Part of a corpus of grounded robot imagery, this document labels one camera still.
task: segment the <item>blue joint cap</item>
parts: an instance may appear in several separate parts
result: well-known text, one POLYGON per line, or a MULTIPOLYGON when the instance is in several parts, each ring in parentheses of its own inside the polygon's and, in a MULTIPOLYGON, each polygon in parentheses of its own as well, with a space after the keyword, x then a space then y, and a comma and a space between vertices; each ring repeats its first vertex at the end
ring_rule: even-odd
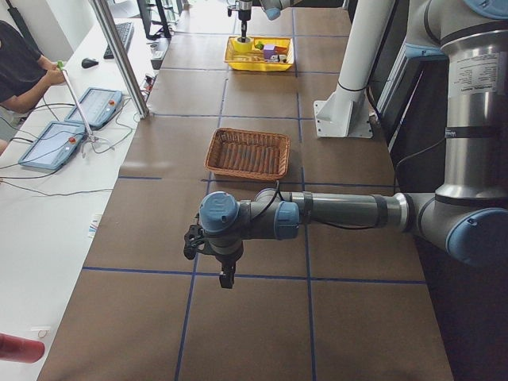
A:
POLYGON ((446 55, 440 48, 435 46, 416 45, 406 42, 406 57, 408 59, 426 58, 428 60, 442 60, 446 55))
POLYGON ((219 234, 226 231, 237 219, 237 200, 225 192, 208 194, 199 207, 199 221, 207 233, 219 234))
POLYGON ((275 211, 273 229, 278 240, 290 240, 298 235, 300 212, 294 202, 282 201, 275 211))
POLYGON ((495 20, 508 20, 507 0, 464 0, 464 2, 480 16, 495 20))
POLYGON ((469 214, 446 238, 450 256, 471 266, 487 266, 508 257, 508 210, 488 208, 469 214))
POLYGON ((269 10, 264 11, 267 14, 268 20, 274 21, 276 18, 280 16, 279 8, 270 8, 269 10))

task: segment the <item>black shirt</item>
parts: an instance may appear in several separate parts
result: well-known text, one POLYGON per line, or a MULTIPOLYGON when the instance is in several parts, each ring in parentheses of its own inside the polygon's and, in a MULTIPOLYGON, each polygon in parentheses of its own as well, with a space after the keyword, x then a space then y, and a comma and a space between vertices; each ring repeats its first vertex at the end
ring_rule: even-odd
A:
POLYGON ((0 102, 4 102, 34 87, 46 70, 37 63, 40 52, 4 21, 0 21, 0 41, 0 102))

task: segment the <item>warning label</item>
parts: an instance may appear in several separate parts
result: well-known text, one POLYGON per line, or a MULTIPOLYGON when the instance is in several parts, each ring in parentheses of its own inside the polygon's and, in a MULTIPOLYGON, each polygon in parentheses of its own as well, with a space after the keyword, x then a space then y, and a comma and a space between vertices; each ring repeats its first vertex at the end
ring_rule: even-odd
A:
POLYGON ((475 93, 505 94, 506 52, 450 63, 448 97, 475 93))

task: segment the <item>person's hand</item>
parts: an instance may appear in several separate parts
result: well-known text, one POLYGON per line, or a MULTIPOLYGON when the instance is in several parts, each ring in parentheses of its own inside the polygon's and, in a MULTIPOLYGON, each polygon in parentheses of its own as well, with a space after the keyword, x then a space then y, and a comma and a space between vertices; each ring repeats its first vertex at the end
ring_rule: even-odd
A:
POLYGON ((48 70, 44 75, 49 86, 58 85, 59 83, 65 82, 64 74, 60 69, 48 70))

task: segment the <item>person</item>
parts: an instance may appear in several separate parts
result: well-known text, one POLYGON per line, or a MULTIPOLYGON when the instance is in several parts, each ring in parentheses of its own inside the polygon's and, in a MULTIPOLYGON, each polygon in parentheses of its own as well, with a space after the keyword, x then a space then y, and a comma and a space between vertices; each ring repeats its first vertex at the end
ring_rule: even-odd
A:
MULTIPOLYGON (((52 85, 64 82, 60 69, 0 20, 0 105, 16 113, 30 111, 52 85)), ((0 140, 0 155, 6 142, 0 140)))

